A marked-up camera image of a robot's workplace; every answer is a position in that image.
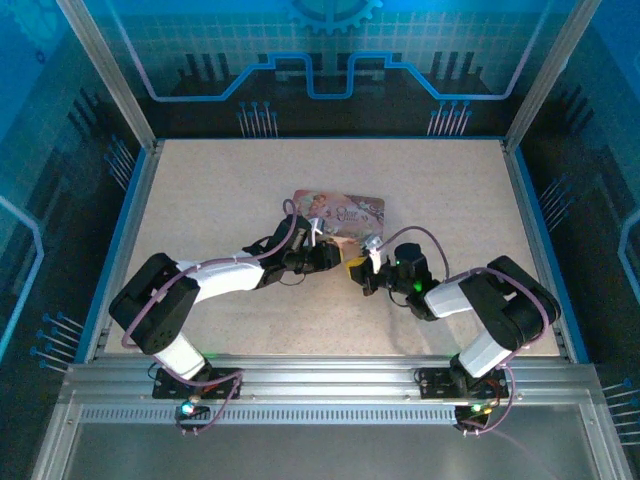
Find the aluminium front rail frame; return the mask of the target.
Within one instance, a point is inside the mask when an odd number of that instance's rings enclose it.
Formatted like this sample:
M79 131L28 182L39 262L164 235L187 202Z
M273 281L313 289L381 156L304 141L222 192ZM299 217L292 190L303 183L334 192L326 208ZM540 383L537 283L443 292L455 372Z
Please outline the aluminium front rail frame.
M44 437L31 480L62 480L80 424L168 424L174 400L155 399L141 354L105 354L70 366ZM240 369L241 394L223 418L243 424L444 423L458 400L428 399L417 371L448 367L429 356L232 356L212 359L218 368ZM602 480L631 480L623 445L593 366L560 357L515 358L507 383L514 408L568 406L579 409L579 428Z

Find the pink illustrated storage box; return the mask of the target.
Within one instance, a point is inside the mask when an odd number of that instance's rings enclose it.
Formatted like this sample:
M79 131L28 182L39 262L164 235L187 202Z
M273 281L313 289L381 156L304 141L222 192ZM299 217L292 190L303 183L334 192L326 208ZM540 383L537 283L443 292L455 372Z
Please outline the pink illustrated storage box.
M325 220L322 240L363 243L370 235L382 237L385 201L377 197L320 190L296 190L293 195L299 213L308 221Z

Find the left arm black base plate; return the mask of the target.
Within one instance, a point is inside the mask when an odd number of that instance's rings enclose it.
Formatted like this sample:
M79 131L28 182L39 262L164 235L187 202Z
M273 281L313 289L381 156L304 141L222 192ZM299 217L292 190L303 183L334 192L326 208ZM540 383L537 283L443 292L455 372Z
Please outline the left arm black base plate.
M196 374L193 381L212 382L237 372L238 370L233 368L214 368L205 365L201 371ZM236 378L231 378L226 382L220 382L215 386L195 387L176 380L164 369L158 369L155 372L154 380L155 383L152 391L152 397L154 399L179 400L196 395L204 400L223 400L231 392Z

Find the aluminium side rail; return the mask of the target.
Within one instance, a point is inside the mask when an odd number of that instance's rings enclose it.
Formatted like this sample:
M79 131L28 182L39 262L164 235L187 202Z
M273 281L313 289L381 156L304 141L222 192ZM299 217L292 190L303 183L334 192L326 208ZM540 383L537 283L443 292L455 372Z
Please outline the aluminium side rail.
M556 286L551 264L548 260L542 232L534 211L534 203L529 196L527 184L516 155L507 149L507 142L505 140L500 142L500 146L529 244L538 282L555 297L561 307L559 318L552 325L553 339L559 348L560 357L567 362L575 363L575 350L564 318L565 309Z
M108 328L108 307L123 285L164 143L158 140L152 151L142 150L137 159L90 304L75 364L93 361L102 331Z

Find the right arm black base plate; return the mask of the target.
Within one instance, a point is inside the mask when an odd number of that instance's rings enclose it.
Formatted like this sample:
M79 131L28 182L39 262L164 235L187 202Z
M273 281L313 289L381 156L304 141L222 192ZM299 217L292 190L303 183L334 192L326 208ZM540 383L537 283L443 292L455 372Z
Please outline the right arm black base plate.
M506 374L493 369L480 378L466 373L462 367L417 368L413 374L422 399L506 399L509 387Z

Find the right controller board with LED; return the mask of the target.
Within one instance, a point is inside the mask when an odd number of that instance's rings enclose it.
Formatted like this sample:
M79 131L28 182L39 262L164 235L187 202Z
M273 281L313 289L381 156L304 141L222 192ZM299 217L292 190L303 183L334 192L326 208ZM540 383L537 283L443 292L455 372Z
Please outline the right controller board with LED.
M495 408L494 401L476 401L468 405L456 406L454 416L458 429L483 429L489 424L490 415Z

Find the left controller board with LED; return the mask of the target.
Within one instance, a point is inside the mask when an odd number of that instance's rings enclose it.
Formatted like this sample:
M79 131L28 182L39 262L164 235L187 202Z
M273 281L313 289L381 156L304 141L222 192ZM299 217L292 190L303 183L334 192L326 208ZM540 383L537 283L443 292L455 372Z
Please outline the left controller board with LED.
M205 420L209 417L210 408L202 403L202 398L192 395L177 408L175 418L177 422Z

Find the controller board with led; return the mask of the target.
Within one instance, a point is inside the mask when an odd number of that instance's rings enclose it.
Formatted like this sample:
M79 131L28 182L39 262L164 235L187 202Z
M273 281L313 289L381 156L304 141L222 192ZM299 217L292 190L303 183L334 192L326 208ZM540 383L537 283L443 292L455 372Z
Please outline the controller board with led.
M177 422L205 420L209 417L210 408L202 403L202 398L192 395L177 408L175 418Z
M456 406L454 416L458 429L483 429L489 424L490 415L495 408L494 401L476 401L468 405Z

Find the aluminium corner post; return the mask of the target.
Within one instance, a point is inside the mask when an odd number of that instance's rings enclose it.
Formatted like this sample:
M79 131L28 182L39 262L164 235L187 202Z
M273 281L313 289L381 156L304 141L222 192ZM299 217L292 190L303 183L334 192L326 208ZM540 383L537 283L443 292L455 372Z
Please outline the aluminium corner post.
M576 0L507 131L503 147L508 156L515 154L601 2Z
M146 153L153 154L156 136L84 1L55 1L135 138Z

